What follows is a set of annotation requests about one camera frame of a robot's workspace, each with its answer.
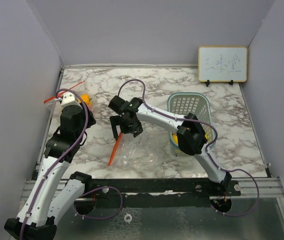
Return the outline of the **clear zip bag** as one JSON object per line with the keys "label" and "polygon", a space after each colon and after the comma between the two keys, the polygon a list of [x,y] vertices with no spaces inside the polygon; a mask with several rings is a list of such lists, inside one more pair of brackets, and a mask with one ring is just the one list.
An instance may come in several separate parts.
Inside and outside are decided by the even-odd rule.
{"label": "clear zip bag", "polygon": [[169,145],[168,138],[163,135],[134,138],[131,134],[120,133],[108,166],[138,171],[157,168],[164,162]]}
{"label": "clear zip bag", "polygon": [[[67,89],[70,89],[74,92],[76,92],[80,98],[84,101],[84,103],[87,105],[88,109],[92,110],[92,98],[89,96],[87,90],[85,90],[84,86],[85,81],[81,80],[75,85],[68,87]],[[80,99],[73,93],[69,91],[60,91],[58,93],[58,97],[50,97],[49,99],[44,101],[44,105],[47,109],[49,109],[51,112],[54,111],[55,105],[60,105],[58,109],[62,110],[64,107],[67,107],[69,105],[76,105],[79,106],[82,102]]]}

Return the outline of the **clear zip top bag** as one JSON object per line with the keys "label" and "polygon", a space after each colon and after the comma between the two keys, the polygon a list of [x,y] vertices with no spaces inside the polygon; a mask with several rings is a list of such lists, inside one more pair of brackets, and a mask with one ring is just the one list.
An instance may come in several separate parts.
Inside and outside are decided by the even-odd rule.
{"label": "clear zip top bag", "polygon": [[[75,85],[68,87],[67,89],[70,89],[74,92],[76,92],[80,98],[84,101],[84,103],[87,105],[88,109],[92,110],[92,98],[89,96],[87,90],[85,90],[84,86],[85,81],[81,80]],[[50,97],[49,99],[44,101],[44,105],[47,109],[49,109],[51,112],[54,111],[55,105],[60,105],[58,109],[62,110],[64,107],[67,107],[69,105],[76,105],[79,106],[82,102],[80,99],[73,93],[69,91],[60,91],[58,93],[58,97]]]}

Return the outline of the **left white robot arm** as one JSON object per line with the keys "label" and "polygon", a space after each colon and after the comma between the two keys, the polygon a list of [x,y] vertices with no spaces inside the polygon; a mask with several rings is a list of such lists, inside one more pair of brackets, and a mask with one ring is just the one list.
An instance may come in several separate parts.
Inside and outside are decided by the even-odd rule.
{"label": "left white robot arm", "polygon": [[63,107],[60,126],[47,141],[44,158],[34,187],[15,218],[4,229],[16,240],[52,240],[57,225],[79,196],[91,194],[90,176],[76,173],[59,194],[60,180],[80,149],[85,130],[96,123],[85,103]]}

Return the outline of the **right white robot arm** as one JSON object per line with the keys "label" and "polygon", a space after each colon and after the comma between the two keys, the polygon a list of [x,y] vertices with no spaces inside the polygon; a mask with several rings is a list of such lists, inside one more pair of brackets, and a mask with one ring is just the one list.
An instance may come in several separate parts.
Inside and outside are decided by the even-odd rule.
{"label": "right white robot arm", "polygon": [[140,98],[133,98],[130,101],[114,96],[108,107],[116,113],[110,117],[110,123],[114,139],[119,138],[117,127],[122,134],[132,134],[133,137],[143,132],[141,122],[150,123],[161,127],[178,139],[179,149],[193,156],[203,167],[211,181],[212,191],[222,196],[229,191],[231,174],[223,169],[210,150],[205,130],[202,127],[210,124],[199,121],[196,115],[189,113],[186,116],[173,114],[167,111],[160,111],[148,106]]}

